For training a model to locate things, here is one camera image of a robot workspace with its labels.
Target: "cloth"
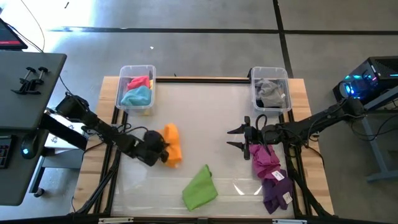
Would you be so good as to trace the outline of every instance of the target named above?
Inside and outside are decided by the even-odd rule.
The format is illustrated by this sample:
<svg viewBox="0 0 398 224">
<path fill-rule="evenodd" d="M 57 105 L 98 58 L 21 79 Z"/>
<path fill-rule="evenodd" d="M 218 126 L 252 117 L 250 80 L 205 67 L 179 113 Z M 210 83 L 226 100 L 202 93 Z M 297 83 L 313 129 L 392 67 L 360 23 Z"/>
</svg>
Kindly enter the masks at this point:
<svg viewBox="0 0 398 224">
<path fill-rule="evenodd" d="M 280 85 L 262 78 L 254 86 L 256 88 L 256 99 L 261 100 L 265 108 L 284 106 L 285 95 Z"/>
<path fill-rule="evenodd" d="M 165 164 L 171 168 L 177 168 L 182 161 L 182 154 L 180 136 L 176 125 L 166 124 L 164 126 L 164 130 L 160 130 L 159 133 L 163 136 L 164 141 L 169 144 L 169 146 L 166 147 L 166 151 L 169 153 L 169 158 Z"/>
<path fill-rule="evenodd" d="M 212 201 L 217 195 L 218 192 L 211 179 L 211 172 L 207 164 L 182 191 L 182 199 L 190 212 Z"/>
<path fill-rule="evenodd" d="M 123 106 L 148 106 L 152 99 L 152 90 L 146 86 L 140 86 L 129 90 L 121 100 Z"/>
<path fill-rule="evenodd" d="M 133 89 L 138 88 L 140 86 L 146 86 L 147 88 L 150 88 L 149 77 L 148 76 L 133 78 L 131 80 L 131 82 L 129 84 L 127 84 L 127 89 L 128 90 L 133 90 Z"/>
<path fill-rule="evenodd" d="M 264 179 L 262 181 L 262 190 L 264 195 L 264 206 L 267 211 L 272 214 L 280 207 L 286 210 L 289 204 L 287 198 L 293 197 L 293 182 L 287 177 L 285 170 L 280 170 L 280 173 L 285 177 L 278 183 L 272 179 Z"/>
<path fill-rule="evenodd" d="M 249 147 L 253 155 L 253 169 L 260 179 L 275 179 L 274 171 L 280 171 L 279 159 L 271 145 L 267 146 L 269 153 L 262 144 L 252 144 Z"/>
</svg>

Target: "green cloth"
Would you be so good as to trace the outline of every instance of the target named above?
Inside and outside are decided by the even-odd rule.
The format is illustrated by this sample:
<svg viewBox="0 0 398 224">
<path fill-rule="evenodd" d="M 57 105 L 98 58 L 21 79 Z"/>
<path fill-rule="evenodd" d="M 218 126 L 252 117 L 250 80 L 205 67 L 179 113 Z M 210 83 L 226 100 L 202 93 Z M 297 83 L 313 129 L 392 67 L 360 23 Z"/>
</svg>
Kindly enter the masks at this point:
<svg viewBox="0 0 398 224">
<path fill-rule="evenodd" d="M 208 165 L 203 166 L 182 191 L 182 199 L 190 212 L 212 201 L 217 195 Z"/>
</svg>

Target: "computer tower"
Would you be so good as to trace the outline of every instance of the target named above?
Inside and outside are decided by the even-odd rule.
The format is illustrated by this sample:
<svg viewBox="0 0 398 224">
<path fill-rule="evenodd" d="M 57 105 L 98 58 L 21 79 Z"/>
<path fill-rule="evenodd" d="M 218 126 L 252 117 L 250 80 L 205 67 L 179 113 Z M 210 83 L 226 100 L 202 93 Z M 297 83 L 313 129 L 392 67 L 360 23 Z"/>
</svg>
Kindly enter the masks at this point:
<svg viewBox="0 0 398 224">
<path fill-rule="evenodd" d="M 398 56 L 369 57 L 333 88 L 337 101 L 352 96 L 363 105 L 398 85 Z"/>
</svg>

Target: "clear plastic container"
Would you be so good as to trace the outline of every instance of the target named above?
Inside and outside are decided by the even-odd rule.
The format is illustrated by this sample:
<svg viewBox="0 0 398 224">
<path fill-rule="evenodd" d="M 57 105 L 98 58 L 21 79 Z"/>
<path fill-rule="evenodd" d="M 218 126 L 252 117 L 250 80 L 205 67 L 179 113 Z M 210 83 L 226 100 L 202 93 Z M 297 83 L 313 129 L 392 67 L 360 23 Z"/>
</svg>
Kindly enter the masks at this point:
<svg viewBox="0 0 398 224">
<path fill-rule="evenodd" d="M 272 107 L 260 107 L 257 105 L 256 92 L 261 89 L 261 87 L 256 87 L 256 84 L 262 80 L 268 80 L 275 83 L 277 87 L 277 92 L 279 93 L 280 101 L 279 106 Z M 287 78 L 287 72 L 284 68 L 272 68 L 272 67 L 254 67 L 251 70 L 251 93 L 254 109 L 260 112 L 275 112 L 275 113 L 285 113 L 292 109 L 292 104 L 290 101 L 289 93 L 289 82 Z"/>
<path fill-rule="evenodd" d="M 147 106 L 124 106 L 121 104 L 123 96 L 127 93 L 127 84 L 133 78 L 148 76 L 152 80 L 152 95 L 150 103 Z M 118 85 L 118 92 L 116 95 L 116 107 L 124 110 L 127 113 L 135 113 L 138 115 L 150 115 L 152 107 L 155 103 L 155 90 L 156 90 L 156 68 L 153 65 L 126 65 L 120 69 L 120 79 Z"/>
</svg>

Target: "label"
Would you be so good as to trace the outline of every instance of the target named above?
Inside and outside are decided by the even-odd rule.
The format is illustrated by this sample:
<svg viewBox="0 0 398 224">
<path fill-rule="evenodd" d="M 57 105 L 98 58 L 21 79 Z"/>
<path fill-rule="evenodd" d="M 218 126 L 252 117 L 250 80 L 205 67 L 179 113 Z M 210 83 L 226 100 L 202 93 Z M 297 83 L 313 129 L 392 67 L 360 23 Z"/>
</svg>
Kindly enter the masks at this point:
<svg viewBox="0 0 398 224">
<path fill-rule="evenodd" d="M 279 171 L 273 171 L 271 174 L 274 175 L 278 181 L 281 181 L 285 178 Z"/>
<path fill-rule="evenodd" d="M 290 193 L 289 193 L 289 192 L 287 192 L 286 194 L 284 194 L 284 195 L 283 195 L 283 198 L 284 198 L 286 204 L 288 204 L 288 203 L 290 203 L 290 202 L 293 201 L 293 199 L 292 199 L 292 197 L 290 196 Z"/>
</svg>

